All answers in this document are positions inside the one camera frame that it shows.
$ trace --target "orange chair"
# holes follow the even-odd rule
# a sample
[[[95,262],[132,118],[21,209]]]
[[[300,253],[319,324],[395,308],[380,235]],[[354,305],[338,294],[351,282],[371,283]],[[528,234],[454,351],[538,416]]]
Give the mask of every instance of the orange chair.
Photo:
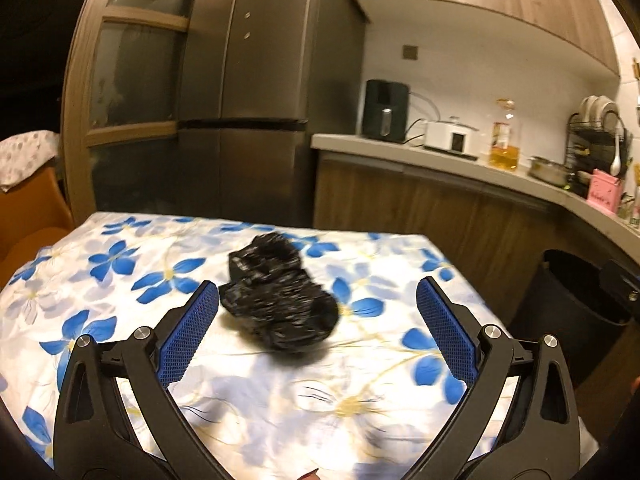
[[[74,228],[51,166],[4,193],[0,190],[0,290],[14,272]]]

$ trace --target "black trash can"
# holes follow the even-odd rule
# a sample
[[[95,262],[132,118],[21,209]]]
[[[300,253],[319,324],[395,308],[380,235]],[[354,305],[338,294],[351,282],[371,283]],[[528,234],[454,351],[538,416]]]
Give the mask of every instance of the black trash can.
[[[558,338],[574,386],[581,384],[629,324],[631,314],[600,288],[600,269],[559,250],[548,250],[515,318],[514,338]]]

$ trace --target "black plastic bag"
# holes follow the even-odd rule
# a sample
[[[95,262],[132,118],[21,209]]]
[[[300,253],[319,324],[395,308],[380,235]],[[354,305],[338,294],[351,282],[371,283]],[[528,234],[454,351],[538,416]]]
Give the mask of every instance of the black plastic bag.
[[[281,234],[255,237],[229,254],[232,281],[220,302],[270,349],[300,352],[326,339],[338,322],[334,297],[302,269],[300,254]]]

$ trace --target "white cloth with dots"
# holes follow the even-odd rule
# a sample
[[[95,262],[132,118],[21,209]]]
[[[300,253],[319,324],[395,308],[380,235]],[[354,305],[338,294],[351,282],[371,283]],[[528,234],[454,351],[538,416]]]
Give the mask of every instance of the white cloth with dots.
[[[0,141],[0,189],[9,191],[56,157],[59,137],[54,132],[39,130]]]

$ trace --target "silver screw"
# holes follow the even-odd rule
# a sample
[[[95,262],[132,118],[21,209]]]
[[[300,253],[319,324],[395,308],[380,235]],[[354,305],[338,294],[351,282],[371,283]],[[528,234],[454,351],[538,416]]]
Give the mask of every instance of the silver screw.
[[[83,346],[87,346],[89,343],[91,342],[91,336],[87,335],[87,334],[82,334],[79,338],[78,341],[76,341],[76,344],[82,348]]]
[[[136,339],[146,339],[151,334],[151,329],[148,326],[141,326],[133,332],[133,337]]]
[[[555,348],[558,346],[558,339],[553,337],[551,334],[545,335],[545,345],[551,346],[551,348]]]
[[[498,339],[502,335],[502,330],[495,325],[489,325],[484,329],[484,333],[491,339]]]

